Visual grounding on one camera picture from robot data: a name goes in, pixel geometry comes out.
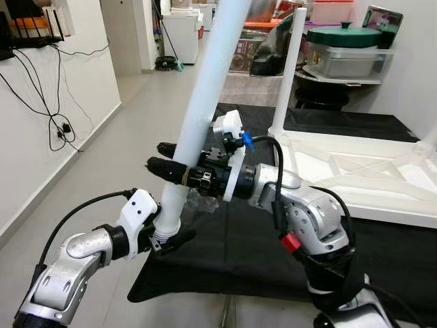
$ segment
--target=metal stool leg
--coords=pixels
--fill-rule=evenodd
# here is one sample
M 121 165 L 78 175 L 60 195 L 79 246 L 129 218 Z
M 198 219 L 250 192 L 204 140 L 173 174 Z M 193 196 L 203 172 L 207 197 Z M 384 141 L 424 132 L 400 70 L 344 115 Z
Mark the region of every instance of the metal stool leg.
M 231 304 L 231 295 L 226 295 L 225 304 L 223 306 L 222 316 L 220 320 L 220 328 L 226 328 L 227 315 L 229 314 L 229 306 Z

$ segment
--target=robotic arm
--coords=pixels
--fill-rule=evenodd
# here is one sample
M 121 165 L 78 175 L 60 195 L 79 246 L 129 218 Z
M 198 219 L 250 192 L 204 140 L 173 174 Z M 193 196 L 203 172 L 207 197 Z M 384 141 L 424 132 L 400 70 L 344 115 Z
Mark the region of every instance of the robotic arm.
M 152 157 L 147 168 L 166 181 L 195 188 L 203 196 L 223 196 L 227 201 L 236 196 L 272 213 L 279 239 L 305 266 L 309 293 L 322 311 L 314 320 L 315 328 L 395 327 L 376 295 L 366 288 L 369 278 L 355 265 L 353 233 L 350 226 L 345 229 L 342 225 L 342 215 L 349 216 L 346 205 L 334 193 L 311 187 L 292 172 L 282 172 L 281 165 L 242 165 L 244 147 L 252 148 L 254 141 L 268 137 L 252 139 L 241 126 L 236 111 L 219 118 L 213 128 L 218 148 L 202 152 L 196 167 Z M 174 144 L 158 146 L 169 158 L 174 150 Z M 98 269 L 148 250 L 158 254 L 175 251 L 194 238 L 193 231 L 179 232 L 165 242 L 154 238 L 153 221 L 159 212 L 160 205 L 152 196 L 137 190 L 115 227 L 104 225 L 68 238 L 58 259 L 35 274 L 14 327 L 67 327 Z

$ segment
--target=black mat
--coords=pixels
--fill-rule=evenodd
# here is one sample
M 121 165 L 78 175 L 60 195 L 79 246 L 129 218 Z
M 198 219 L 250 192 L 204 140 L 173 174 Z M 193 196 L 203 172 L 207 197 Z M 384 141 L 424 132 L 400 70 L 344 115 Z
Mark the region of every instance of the black mat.
M 219 105 L 216 115 L 237 108 L 247 131 L 266 134 L 273 109 Z M 416 141 L 393 116 L 317 112 L 289 111 L 286 129 Z M 273 164 L 272 149 L 257 145 L 246 161 Z M 140 302 L 168 292 L 212 292 L 307 300 L 303 268 L 279 244 L 271 220 L 268 213 L 238 199 L 221 202 L 211 215 L 186 211 L 183 224 L 194 227 L 197 237 L 178 252 L 149 259 L 128 298 Z M 354 223 L 359 258 L 373 283 L 398 295 L 437 327 L 436 231 L 362 219 Z M 409 320 L 395 304 L 386 305 L 396 318 Z

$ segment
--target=gray floor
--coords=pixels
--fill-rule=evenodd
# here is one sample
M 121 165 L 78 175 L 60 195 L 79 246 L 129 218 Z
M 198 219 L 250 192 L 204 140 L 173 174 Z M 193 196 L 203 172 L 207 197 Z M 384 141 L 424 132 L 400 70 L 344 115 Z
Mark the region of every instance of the gray floor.
M 186 66 L 182 73 L 155 72 L 141 83 L 136 94 L 126 95 L 124 100 L 130 100 L 120 114 L 0 251 L 0 327 L 11 327 L 33 264 L 51 230 L 70 209 L 97 195 L 131 187 L 147 189 L 160 197 L 163 182 L 149 174 L 143 164 L 156 154 L 158 142 L 177 140 L 199 67 Z M 54 245 L 71 234 L 115 223 L 123 204 L 122 198 L 114 199 L 78 213 Z M 55 257 L 55 248 L 48 261 Z M 223 295 L 174 294 L 129 303 L 126 295 L 144 260 L 144 254 L 130 263 L 118 260 L 97 272 L 71 327 L 218 327 Z M 235 297 L 229 327 L 312 327 L 316 314 L 307 303 Z

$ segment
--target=blue connector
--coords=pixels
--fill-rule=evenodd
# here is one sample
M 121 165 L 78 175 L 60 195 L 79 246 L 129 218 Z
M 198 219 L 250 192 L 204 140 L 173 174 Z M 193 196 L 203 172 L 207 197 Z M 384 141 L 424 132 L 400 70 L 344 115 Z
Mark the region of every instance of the blue connector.
M 243 143 L 248 146 L 252 151 L 255 151 L 255 145 L 252 141 L 252 136 L 250 132 L 245 132 L 241 135 L 241 139 L 243 140 Z

